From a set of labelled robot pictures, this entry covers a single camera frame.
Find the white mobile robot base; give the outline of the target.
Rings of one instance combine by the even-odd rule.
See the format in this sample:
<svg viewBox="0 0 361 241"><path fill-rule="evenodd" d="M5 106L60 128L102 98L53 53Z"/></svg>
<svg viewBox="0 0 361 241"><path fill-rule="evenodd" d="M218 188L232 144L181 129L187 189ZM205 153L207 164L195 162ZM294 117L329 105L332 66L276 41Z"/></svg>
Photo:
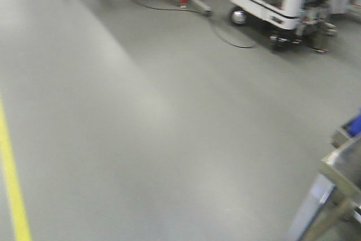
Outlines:
<svg viewBox="0 0 361 241"><path fill-rule="evenodd" d="M329 21L329 0L230 0L235 6L230 21L246 25L254 16L272 27L270 46L276 51L288 43L300 44L304 37L314 36L312 49L325 52L326 37L337 33Z"/></svg>

